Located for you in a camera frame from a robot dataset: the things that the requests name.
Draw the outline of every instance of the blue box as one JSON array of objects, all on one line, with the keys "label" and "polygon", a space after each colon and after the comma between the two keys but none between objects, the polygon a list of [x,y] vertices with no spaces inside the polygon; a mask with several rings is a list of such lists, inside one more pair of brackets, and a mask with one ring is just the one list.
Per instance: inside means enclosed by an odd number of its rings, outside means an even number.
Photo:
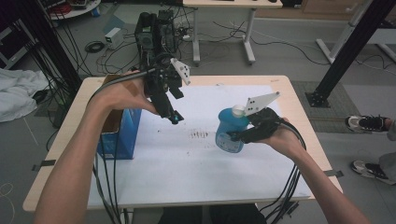
[{"label": "blue box", "polygon": [[113,110],[103,127],[102,140],[98,142],[99,155],[106,160],[131,160],[141,114],[141,109]]}]

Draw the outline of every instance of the black pole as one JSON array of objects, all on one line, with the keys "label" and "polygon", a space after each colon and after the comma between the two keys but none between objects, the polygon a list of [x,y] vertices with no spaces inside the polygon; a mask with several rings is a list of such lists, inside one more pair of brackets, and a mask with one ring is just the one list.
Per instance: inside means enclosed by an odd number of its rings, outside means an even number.
[{"label": "black pole", "polygon": [[313,93],[306,94],[311,106],[324,106],[335,85],[337,85],[395,4],[396,0],[373,0],[349,39],[335,57],[334,63],[330,66],[325,77]]}]

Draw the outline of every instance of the wrist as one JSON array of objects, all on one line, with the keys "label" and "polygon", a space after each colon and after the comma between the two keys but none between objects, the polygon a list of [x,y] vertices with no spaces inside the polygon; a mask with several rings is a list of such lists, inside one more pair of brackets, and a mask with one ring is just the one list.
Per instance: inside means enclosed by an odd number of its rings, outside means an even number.
[{"label": "wrist", "polygon": [[86,112],[107,117],[111,110],[113,110],[113,102],[96,95],[88,102]]},{"label": "wrist", "polygon": [[294,161],[294,163],[297,163],[298,161],[302,161],[306,158],[306,156],[309,156],[308,152],[303,148],[303,146],[294,146],[290,149],[290,155],[289,158]]}]

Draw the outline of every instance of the shoe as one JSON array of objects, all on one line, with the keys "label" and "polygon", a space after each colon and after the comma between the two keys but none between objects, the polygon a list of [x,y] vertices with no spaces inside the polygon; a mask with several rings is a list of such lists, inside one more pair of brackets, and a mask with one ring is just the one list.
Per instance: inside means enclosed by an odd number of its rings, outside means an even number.
[{"label": "shoe", "polygon": [[364,161],[353,161],[350,166],[352,170],[359,175],[375,178],[389,185],[396,185],[396,181],[389,180],[381,167],[379,167],[379,164],[365,163]]},{"label": "shoe", "polygon": [[384,117],[353,115],[346,118],[346,126],[352,132],[387,132]]}]

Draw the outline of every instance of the human arm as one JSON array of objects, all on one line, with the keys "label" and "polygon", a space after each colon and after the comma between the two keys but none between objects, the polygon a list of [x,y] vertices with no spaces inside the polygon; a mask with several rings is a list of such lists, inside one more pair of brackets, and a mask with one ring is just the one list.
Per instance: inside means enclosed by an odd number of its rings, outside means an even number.
[{"label": "human arm", "polygon": [[144,95],[142,79],[106,87],[90,100],[76,132],[49,175],[35,210],[35,223],[84,221],[102,127],[111,110],[123,108],[143,108],[156,113]]},{"label": "human arm", "polygon": [[370,223],[361,210],[323,173],[293,132],[278,127],[270,138],[259,142],[269,145],[297,165],[329,223]]}]

